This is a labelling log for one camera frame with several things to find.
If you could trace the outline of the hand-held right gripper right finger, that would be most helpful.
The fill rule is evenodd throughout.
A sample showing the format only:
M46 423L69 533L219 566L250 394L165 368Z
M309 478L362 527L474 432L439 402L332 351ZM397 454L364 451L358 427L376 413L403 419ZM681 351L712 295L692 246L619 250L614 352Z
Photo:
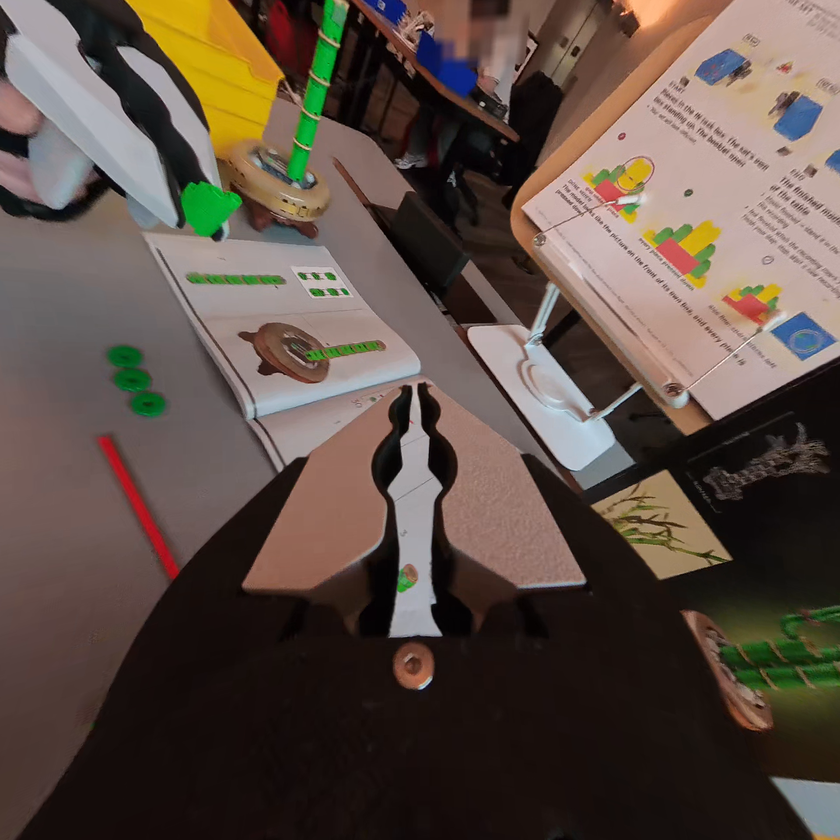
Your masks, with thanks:
M523 453L435 385L416 387L434 501L434 623L468 636L523 593L579 588L573 556Z

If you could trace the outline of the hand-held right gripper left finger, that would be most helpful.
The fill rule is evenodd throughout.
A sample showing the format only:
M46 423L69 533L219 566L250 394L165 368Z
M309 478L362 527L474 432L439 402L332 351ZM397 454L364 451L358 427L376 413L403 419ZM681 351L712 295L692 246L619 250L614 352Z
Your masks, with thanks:
M244 581L252 595L334 607L362 636L386 636L398 578L395 503L413 388L386 393L313 449Z

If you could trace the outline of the bamboo toy brick model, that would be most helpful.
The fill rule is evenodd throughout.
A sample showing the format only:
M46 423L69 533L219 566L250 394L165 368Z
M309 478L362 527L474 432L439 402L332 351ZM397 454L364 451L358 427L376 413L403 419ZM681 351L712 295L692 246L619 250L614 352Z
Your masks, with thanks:
M274 225L309 239L331 202L326 179L310 167L314 144L339 55L349 3L326 1L308 72L308 84L289 152L263 140L239 141L229 152L230 185L242 200L250 226L262 233Z

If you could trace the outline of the printed task sheet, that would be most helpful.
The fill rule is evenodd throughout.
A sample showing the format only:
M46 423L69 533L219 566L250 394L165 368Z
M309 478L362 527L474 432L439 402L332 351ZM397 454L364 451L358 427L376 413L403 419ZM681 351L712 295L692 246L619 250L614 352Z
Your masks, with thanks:
M838 358L838 2L732 2L522 205L655 389L718 420Z

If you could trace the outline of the black hanging coat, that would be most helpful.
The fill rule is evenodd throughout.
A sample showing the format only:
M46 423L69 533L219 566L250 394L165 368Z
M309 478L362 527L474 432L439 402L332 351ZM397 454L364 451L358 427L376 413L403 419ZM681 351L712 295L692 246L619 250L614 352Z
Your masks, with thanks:
M506 209L511 209L522 184L536 168L562 99L562 90L541 70L513 88L509 125L519 140L509 147L501 177L509 187L502 197Z

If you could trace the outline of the yellow plastic bin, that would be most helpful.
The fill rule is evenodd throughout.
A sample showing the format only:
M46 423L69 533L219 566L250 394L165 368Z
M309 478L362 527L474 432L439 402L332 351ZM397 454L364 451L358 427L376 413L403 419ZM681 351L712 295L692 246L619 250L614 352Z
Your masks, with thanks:
M282 71L228 1L129 1L198 96L217 158L262 137Z

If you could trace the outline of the person's left hand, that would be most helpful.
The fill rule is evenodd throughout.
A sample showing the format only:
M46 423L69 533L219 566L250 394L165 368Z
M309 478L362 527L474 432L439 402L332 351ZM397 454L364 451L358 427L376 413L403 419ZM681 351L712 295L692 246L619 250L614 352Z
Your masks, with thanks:
M28 162L29 140L43 123L43 115L6 80L1 82L1 186L11 194L39 203Z

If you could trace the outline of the green toy brick stack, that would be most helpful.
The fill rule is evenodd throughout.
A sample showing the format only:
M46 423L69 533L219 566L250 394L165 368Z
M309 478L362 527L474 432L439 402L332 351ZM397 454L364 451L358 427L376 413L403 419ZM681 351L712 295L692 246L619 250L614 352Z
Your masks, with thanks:
M185 222L201 237L222 241L229 234L228 220L242 206L236 192L209 182L190 182L182 190Z

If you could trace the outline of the building instruction booklet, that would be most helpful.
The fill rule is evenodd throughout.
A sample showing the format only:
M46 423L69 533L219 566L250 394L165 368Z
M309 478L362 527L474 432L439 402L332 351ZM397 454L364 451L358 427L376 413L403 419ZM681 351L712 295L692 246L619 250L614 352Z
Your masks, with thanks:
M421 364L323 247L148 234L146 242L243 416L286 484L259 552L313 449L400 385L413 388L391 483L398 578L391 637L439 636L431 581L434 501L417 402Z

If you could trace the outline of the black charger box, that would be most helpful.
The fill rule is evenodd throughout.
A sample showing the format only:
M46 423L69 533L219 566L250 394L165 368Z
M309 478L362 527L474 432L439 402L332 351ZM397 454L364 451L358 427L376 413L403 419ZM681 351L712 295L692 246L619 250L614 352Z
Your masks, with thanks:
M461 239L415 192L402 197L390 234L420 281L435 293L445 295L469 263Z

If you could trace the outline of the wooden background table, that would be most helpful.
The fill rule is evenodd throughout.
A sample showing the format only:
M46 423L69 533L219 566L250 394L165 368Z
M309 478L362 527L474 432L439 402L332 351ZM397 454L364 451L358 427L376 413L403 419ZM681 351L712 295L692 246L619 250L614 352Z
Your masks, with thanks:
M425 103L449 118L473 126L481 125L487 131L502 138L504 143L516 144L520 141L518 133L508 123L494 118L474 99L469 96L460 96L438 79L419 61L416 51L411 50L391 23L371 5L362 1L352 1L351 4L354 11L363 16L360 43L372 29L373 47L391 46L394 48L395 57L402 62L397 74L399 81L417 102Z

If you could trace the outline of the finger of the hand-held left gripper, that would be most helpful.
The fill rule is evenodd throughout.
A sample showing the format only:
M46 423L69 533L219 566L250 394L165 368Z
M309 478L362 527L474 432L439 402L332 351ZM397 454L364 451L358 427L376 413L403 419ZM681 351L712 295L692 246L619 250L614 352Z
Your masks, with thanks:
M36 38L15 31L5 54L8 82L120 186L142 226L173 222L163 170L152 142L123 108L129 91L120 49L89 60L73 29L43 29Z
M188 226L181 195L190 182L222 187L201 103L183 74L159 48L121 48L120 69L129 91L123 108L152 142L160 159L174 228Z

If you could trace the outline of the black toy set box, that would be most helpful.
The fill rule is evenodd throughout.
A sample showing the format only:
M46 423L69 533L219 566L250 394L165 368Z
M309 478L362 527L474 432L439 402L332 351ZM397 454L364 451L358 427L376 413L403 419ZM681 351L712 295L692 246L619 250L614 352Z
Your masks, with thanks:
M665 583L764 770L831 784L838 386L835 362L584 493Z

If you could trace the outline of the red toy rod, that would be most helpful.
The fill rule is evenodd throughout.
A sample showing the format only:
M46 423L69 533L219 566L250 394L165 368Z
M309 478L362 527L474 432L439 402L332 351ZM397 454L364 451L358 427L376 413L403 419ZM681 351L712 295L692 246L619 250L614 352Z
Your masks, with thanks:
M138 522L140 529L147 538L156 559L159 562L164 574L169 581L174 581L180 567L175 556L159 527L154 514L148 506L140 486L133 477L132 471L127 466L120 453L119 447L111 436L102 435L97 437L97 445L101 454L108 462L108 466L117 480L122 493L132 509L133 515Z

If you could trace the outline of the white document stand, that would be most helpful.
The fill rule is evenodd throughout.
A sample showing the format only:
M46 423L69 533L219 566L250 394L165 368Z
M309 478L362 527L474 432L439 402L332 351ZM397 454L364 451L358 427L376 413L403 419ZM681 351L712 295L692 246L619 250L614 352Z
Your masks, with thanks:
M690 406L711 421L720 419L709 417L686 390L672 384L660 390L651 385L623 351L623 344L601 329L586 301L574 294L565 271L556 271L543 260L544 236L524 215L522 205L562 172L562 164L571 161L567 153L582 150L577 142L592 140L595 130L606 127L610 117L620 112L619 106L631 104L633 96L643 92L657 72L679 57L718 16L669 35L523 184L511 209L511 227L548 280L538 314L528 329L502 325L468 330L472 349L501 390L549 453L570 470L587 467L614 445L606 417L639 391L667 412L680 413Z

